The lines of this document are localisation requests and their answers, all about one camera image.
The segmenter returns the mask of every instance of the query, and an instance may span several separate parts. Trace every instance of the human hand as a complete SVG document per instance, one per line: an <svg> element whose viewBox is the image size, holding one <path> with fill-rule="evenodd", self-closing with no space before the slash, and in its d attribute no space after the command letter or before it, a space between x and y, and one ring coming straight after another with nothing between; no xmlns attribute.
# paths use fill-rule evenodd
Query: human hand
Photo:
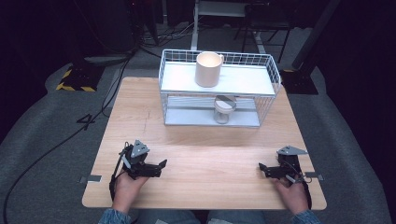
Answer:
<svg viewBox="0 0 396 224"><path fill-rule="evenodd" d="M271 178L271 180L275 184L283 203L294 215L309 209L302 183L294 183L289 186L286 179Z"/></svg>
<svg viewBox="0 0 396 224"><path fill-rule="evenodd" d="M116 195L114 196L113 205L111 207L124 214L128 214L131 204L134 202L140 189L148 179L148 177L139 176L136 180L133 180L122 170L116 180Z"/></svg>

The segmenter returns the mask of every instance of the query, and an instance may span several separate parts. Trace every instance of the sleeve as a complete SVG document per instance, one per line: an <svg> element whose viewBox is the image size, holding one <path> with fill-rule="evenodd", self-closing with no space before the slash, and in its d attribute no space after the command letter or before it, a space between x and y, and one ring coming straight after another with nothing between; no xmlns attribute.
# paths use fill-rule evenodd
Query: sleeve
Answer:
<svg viewBox="0 0 396 224"><path fill-rule="evenodd" d="M103 214L98 224L130 224L131 218L122 212L108 208Z"/></svg>
<svg viewBox="0 0 396 224"><path fill-rule="evenodd" d="M317 216L311 211L306 210L293 217L292 224L321 224Z"/></svg>

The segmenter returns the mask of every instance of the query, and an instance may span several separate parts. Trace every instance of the wooden tabletop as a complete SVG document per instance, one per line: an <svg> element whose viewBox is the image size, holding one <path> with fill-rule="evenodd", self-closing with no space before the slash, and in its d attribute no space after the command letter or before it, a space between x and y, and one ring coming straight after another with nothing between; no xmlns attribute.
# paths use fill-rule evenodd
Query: wooden tabletop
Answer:
<svg viewBox="0 0 396 224"><path fill-rule="evenodd" d="M167 126L157 78L126 77L111 112L82 203L109 207L108 190L124 143L138 139L150 152L146 163L167 159L161 177L152 177L133 207L175 209L285 209L259 162L278 166L276 151L287 145L306 149L282 88L260 128ZM309 155L300 155L303 172L314 172ZM316 178L308 184L313 209L326 200Z"/></svg>

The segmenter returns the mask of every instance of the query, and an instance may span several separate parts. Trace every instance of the equipment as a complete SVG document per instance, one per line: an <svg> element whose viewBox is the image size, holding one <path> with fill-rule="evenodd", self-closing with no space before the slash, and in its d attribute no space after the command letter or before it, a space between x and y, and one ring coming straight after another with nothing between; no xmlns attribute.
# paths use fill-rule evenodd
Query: equipment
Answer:
<svg viewBox="0 0 396 224"><path fill-rule="evenodd" d="M301 171L300 163L297 155L308 154L308 152L301 150L297 147L286 146L276 152L278 154L277 160L279 166L267 167L259 163L260 170L264 171L266 177L283 178L289 180L289 184L302 183L304 186L306 199L308 200L308 207L312 207L311 193L309 192L308 184L306 183L303 172Z"/></svg>
<svg viewBox="0 0 396 224"><path fill-rule="evenodd" d="M167 160L160 162L158 165L146 164L145 159L148 152L149 149L147 146L139 140L135 140L133 146L126 143L125 148L120 153L119 161L117 162L109 184L112 200L114 200L115 196L115 183L119 177L119 175L116 176L116 174L119 170L121 160L123 161L122 169L128 173L128 176L132 179L136 179L139 176L160 177L162 169L166 166Z"/></svg>

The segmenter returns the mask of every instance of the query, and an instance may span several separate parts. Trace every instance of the beige cup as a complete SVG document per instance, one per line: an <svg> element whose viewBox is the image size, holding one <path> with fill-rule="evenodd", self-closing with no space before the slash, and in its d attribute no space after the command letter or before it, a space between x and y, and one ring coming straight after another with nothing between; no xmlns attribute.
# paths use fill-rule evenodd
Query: beige cup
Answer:
<svg viewBox="0 0 396 224"><path fill-rule="evenodd" d="M195 82L202 87L214 87L219 83L220 69L224 56L204 51L197 56Z"/></svg>

